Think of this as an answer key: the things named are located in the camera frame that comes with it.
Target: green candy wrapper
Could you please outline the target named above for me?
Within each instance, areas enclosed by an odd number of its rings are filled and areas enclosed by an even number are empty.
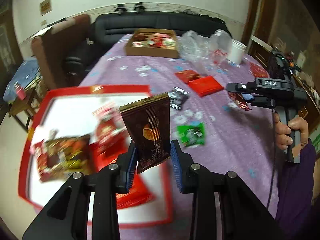
[[[177,126],[180,139],[185,147],[205,143],[205,131],[204,124],[200,123],[197,126],[194,125],[180,125]]]

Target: person's hand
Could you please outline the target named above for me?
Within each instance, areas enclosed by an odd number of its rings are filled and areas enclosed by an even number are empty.
[[[291,133],[292,130],[300,130],[300,144],[293,147],[293,155],[299,154],[303,147],[308,143],[309,130],[308,123],[302,117],[297,116],[288,122],[288,125],[285,125],[280,122],[280,117],[277,113],[274,113],[274,121],[276,126],[276,145],[279,149],[285,150],[288,148],[288,145],[293,143],[292,139],[286,134]]]

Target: white container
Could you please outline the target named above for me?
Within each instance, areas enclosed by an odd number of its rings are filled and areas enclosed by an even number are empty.
[[[237,65],[240,64],[246,49],[247,49],[246,45],[242,44],[239,41],[232,40],[231,51],[227,56],[227,59]]]

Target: black cable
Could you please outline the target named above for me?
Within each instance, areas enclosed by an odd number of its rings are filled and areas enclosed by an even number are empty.
[[[271,177],[271,183],[270,183],[270,190],[269,190],[269,197],[268,197],[268,202],[267,202],[267,209],[269,208],[270,205],[270,200],[271,200],[271,195],[272,195],[272,188],[273,188],[273,179],[275,177],[276,173],[276,127],[275,127],[275,120],[273,117],[274,110],[272,110],[272,129],[273,129],[273,167],[272,167],[272,177]]]

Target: metal screw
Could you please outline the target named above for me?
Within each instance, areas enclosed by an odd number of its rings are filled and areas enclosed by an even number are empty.
[[[198,163],[193,163],[193,164],[191,164],[191,169],[193,169],[193,170],[199,170],[200,169],[200,164],[198,164]]]
[[[112,164],[109,165],[109,169],[112,170],[112,171],[117,169],[117,168],[118,168],[118,164],[116,164],[116,163],[112,163]]]
[[[81,176],[82,176],[81,172],[75,172],[74,174],[72,174],[72,177],[74,179],[79,179],[79,178],[81,178]]]
[[[228,172],[228,176],[229,176],[230,178],[235,178],[235,177],[237,176],[237,174],[236,174],[234,171],[229,171],[229,172]]]

